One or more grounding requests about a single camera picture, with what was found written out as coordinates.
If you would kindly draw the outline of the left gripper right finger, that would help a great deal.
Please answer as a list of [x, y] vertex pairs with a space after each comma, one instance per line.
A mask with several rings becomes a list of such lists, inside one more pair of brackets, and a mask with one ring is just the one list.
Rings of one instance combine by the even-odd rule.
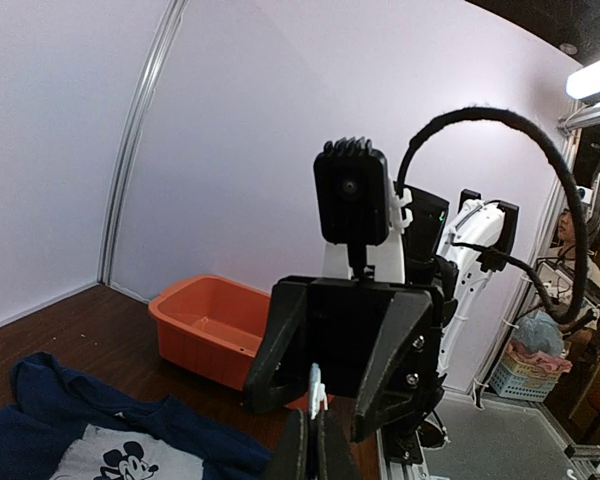
[[362, 475], [352, 455], [337, 418], [327, 410], [316, 419], [316, 478], [319, 480], [361, 480]]

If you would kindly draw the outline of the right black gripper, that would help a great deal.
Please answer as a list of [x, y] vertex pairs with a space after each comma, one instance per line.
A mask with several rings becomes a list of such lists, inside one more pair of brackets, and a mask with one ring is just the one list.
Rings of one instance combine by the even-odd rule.
[[317, 363], [329, 393], [355, 398], [352, 440], [441, 398], [444, 297], [436, 286], [289, 276], [273, 287], [265, 333], [244, 384], [245, 409], [269, 413], [304, 397]]

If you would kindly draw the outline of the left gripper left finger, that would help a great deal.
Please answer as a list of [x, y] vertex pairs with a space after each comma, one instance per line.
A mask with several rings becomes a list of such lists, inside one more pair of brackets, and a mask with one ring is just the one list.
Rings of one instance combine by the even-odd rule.
[[292, 410], [269, 462], [269, 478], [316, 478], [316, 428], [308, 412]]

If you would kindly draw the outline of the portrait round brooch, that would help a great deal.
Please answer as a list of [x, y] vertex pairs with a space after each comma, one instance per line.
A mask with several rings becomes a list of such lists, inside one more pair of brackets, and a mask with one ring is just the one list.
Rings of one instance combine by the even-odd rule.
[[308, 413], [315, 420], [322, 410], [328, 409], [328, 396], [325, 384], [322, 382], [321, 369], [313, 363], [309, 372]]

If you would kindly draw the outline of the navy white clothing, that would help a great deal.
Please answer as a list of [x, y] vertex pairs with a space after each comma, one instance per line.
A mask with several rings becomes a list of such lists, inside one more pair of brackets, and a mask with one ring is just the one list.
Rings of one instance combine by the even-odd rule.
[[39, 352], [11, 369], [0, 479], [259, 479], [271, 452], [173, 396], [139, 401]]

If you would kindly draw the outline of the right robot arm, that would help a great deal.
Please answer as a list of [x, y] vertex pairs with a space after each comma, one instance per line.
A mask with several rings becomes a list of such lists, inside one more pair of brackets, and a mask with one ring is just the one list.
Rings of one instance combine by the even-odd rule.
[[378, 261], [363, 280], [291, 275], [274, 285], [244, 385], [250, 412], [299, 399], [312, 366], [328, 393], [354, 400], [353, 441], [378, 429], [410, 438], [435, 410], [472, 304], [504, 268], [518, 209], [465, 190], [449, 218], [446, 200], [418, 188], [411, 196], [396, 281]]

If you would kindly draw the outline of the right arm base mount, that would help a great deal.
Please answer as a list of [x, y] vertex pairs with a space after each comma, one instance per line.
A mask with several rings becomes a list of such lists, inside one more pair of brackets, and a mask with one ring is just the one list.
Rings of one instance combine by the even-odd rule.
[[440, 450], [449, 442], [448, 430], [441, 417], [433, 411], [415, 429], [408, 429], [401, 419], [381, 430], [384, 458], [402, 465], [423, 465], [425, 450]]

